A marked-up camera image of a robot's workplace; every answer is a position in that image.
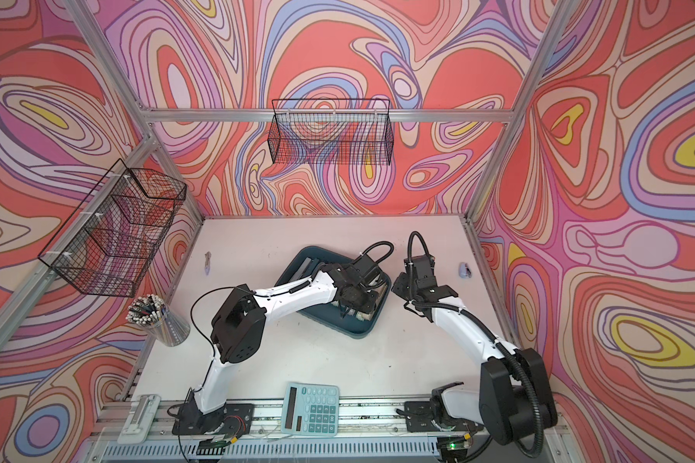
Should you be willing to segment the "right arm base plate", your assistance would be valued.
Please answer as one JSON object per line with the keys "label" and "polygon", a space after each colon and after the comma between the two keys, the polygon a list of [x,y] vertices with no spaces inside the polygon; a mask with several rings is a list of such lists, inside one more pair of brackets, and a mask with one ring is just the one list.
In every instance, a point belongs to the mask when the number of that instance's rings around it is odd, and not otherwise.
{"label": "right arm base plate", "polygon": [[484,430],[482,424],[455,419],[441,412],[431,401],[406,401],[396,414],[405,420],[409,432],[464,432],[475,434]]}

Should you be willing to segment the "teal plastic storage box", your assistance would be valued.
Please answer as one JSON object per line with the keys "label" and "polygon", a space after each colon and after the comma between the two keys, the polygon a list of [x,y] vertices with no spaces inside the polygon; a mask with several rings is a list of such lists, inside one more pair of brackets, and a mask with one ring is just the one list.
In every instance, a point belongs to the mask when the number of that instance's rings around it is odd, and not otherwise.
{"label": "teal plastic storage box", "polygon": [[[322,264],[349,264],[353,260],[353,258],[343,256],[322,247],[307,246],[302,248],[295,255],[281,276],[278,278],[275,285],[281,286],[291,283],[292,281],[299,280],[297,276],[295,276],[295,273],[297,273],[299,266],[301,266],[306,258],[310,258],[312,262],[302,278],[309,276]],[[350,338],[356,340],[364,339],[374,329],[376,323],[378,322],[378,318],[380,317],[382,308],[388,299],[388,289],[389,285],[391,284],[391,279],[386,273],[383,274],[383,277],[385,279],[385,285],[378,289],[380,292],[378,310],[376,311],[375,317],[370,321],[362,321],[357,319],[355,316],[343,314],[336,303],[312,306],[303,309],[299,312],[299,314],[302,314],[303,316],[306,316],[307,318],[312,319],[313,321],[316,321],[319,324],[322,324],[323,326],[333,329]]]}

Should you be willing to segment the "grey pruning pliers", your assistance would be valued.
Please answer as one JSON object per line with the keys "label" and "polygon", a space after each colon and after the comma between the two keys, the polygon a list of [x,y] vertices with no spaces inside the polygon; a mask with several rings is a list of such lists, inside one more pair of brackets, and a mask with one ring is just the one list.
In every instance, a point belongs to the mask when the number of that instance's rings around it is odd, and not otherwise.
{"label": "grey pruning pliers", "polygon": [[307,269],[309,268],[312,260],[310,258],[306,258],[304,262],[299,266],[297,273],[295,273],[295,276],[297,276],[298,279],[302,278],[303,275],[307,272]]}

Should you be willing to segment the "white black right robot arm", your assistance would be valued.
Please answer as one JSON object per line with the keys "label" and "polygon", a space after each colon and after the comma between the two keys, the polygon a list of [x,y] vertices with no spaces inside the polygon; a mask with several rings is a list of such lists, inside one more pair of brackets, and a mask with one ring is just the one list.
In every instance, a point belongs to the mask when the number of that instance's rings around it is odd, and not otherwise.
{"label": "white black right robot arm", "polygon": [[546,363],[532,348],[521,348],[493,333],[471,314],[448,285],[434,274],[434,257],[409,257],[392,287],[405,308],[442,329],[479,367],[479,386],[454,382],[432,390],[432,418],[449,428],[467,421],[486,428],[499,445],[514,443],[534,458],[542,453],[544,432],[558,413]]}

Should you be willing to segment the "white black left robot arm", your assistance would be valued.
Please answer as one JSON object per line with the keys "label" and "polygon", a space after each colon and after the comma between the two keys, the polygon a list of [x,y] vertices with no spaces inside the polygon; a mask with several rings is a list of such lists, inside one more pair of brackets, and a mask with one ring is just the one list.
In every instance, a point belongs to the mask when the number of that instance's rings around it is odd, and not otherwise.
{"label": "white black left robot arm", "polygon": [[372,316],[390,284],[378,264],[362,256],[348,264],[323,264],[308,276],[270,289],[233,287],[212,319],[210,366],[202,384],[179,407],[174,433],[207,434],[223,424],[235,365],[259,350],[270,324],[322,305],[349,316]]}

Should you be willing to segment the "beige pruning pliers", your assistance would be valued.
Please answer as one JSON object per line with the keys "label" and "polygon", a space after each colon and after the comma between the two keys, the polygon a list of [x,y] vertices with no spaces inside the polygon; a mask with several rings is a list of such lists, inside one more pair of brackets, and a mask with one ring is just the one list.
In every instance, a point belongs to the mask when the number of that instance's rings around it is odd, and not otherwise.
{"label": "beige pruning pliers", "polygon": [[376,311],[372,311],[369,313],[365,313],[365,312],[356,312],[355,313],[355,317],[359,320],[362,320],[362,321],[370,321],[375,317],[375,315],[376,315]]}

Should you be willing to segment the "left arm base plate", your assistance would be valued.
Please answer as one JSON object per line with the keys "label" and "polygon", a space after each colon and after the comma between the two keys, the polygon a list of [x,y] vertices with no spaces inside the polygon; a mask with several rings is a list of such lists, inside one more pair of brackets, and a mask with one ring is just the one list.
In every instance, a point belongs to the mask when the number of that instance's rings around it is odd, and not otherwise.
{"label": "left arm base plate", "polygon": [[243,436],[251,430],[255,405],[253,403],[229,403],[220,409],[203,414],[194,402],[173,405],[168,415],[175,422],[173,434],[192,435],[229,435]]}

